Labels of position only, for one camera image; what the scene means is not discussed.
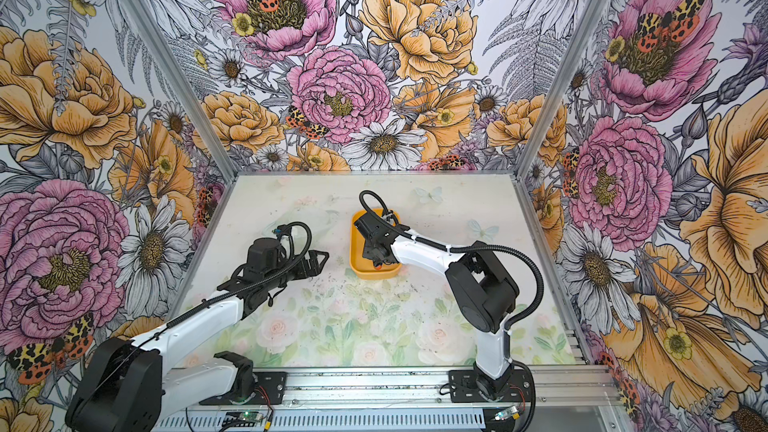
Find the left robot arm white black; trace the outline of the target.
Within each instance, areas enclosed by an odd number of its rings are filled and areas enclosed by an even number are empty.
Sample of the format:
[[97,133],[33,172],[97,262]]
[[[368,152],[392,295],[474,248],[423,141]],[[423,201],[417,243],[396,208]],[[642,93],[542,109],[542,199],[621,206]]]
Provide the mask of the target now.
[[272,303],[289,282],[320,275],[328,258],[310,248],[295,252],[277,238],[255,240],[246,262],[199,305],[131,339],[100,344],[67,409],[66,425],[74,431],[149,431],[210,398],[250,400],[258,391],[250,359],[218,352],[200,366],[183,368],[181,361]]

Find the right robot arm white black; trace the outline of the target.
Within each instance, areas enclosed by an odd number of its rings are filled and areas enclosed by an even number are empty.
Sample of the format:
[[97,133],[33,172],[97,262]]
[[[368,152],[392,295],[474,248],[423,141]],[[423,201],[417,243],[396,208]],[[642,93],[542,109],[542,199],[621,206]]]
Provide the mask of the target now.
[[519,288],[495,253],[479,242],[461,252],[373,212],[363,213],[353,227],[363,239],[362,257],[374,266],[411,265],[447,280],[459,311],[476,331],[476,389],[497,400],[511,377],[504,322],[516,307]]

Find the left green circuit board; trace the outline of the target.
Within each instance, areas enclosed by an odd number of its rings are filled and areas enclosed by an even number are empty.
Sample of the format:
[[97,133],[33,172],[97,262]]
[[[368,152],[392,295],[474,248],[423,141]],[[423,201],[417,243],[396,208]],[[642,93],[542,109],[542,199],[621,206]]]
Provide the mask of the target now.
[[258,411],[242,411],[227,413],[221,428],[227,430],[236,427],[263,427],[268,422],[268,416]]

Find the green circuit board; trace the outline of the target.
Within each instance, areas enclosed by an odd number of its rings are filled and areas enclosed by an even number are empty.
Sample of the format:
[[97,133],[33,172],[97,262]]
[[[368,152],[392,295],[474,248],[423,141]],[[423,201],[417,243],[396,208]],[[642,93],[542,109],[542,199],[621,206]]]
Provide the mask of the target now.
[[494,420],[495,421],[507,421],[507,420],[516,421],[519,419],[519,417],[520,417],[520,411],[518,407],[515,405],[512,405],[498,411],[494,415]]
[[221,428],[227,430],[236,427],[263,427],[268,422],[268,416],[258,411],[242,411],[227,413]]

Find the right green circuit board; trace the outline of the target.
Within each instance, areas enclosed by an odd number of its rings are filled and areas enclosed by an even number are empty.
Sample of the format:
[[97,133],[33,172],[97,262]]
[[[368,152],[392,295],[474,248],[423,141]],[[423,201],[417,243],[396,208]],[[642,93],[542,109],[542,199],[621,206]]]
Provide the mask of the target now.
[[494,420],[495,421],[507,421],[507,420],[516,421],[519,419],[519,417],[520,417],[520,411],[518,407],[515,405],[512,405],[498,411],[494,415]]

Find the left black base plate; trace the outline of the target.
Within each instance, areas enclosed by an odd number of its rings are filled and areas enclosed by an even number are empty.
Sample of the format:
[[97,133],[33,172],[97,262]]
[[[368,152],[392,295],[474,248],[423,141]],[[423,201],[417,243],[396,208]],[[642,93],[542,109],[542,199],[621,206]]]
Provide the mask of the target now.
[[199,402],[205,406],[281,405],[286,390],[286,372],[252,372],[239,374],[232,388],[223,395],[211,396]]

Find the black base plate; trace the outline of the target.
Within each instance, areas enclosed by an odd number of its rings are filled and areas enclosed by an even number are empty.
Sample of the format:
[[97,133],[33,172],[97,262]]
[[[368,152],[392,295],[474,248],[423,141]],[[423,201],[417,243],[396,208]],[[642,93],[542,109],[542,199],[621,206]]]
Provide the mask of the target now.
[[252,372],[239,374],[232,388],[223,395],[211,396],[199,402],[205,406],[281,405],[286,390],[286,372]]
[[535,395],[532,373],[514,366],[510,366],[497,379],[490,378],[479,369],[450,370],[448,386],[452,403],[528,404],[533,401]]

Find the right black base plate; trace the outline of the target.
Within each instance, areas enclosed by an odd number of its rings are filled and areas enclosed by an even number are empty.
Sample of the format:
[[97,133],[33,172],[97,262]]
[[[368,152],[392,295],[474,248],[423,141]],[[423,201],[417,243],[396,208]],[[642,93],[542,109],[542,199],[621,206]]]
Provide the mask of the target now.
[[533,401],[535,395],[532,373],[514,366],[510,366],[497,379],[490,378],[479,369],[450,370],[448,386],[452,403],[528,404]]

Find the aluminium front rail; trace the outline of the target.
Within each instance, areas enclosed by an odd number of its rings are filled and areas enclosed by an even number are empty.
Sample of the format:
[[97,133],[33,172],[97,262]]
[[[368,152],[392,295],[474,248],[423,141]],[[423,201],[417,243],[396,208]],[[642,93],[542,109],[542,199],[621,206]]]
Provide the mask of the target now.
[[[447,408],[501,409],[516,405],[537,407],[602,407],[621,403],[618,387],[607,368],[589,365],[532,366],[535,395],[531,403],[452,403],[448,372],[470,367],[353,367],[353,368],[257,368],[254,372],[286,372],[281,405],[208,406],[219,408],[280,409],[346,408]],[[163,395],[160,416],[193,409],[211,396],[223,395],[217,377],[205,376],[184,382],[174,370]]]

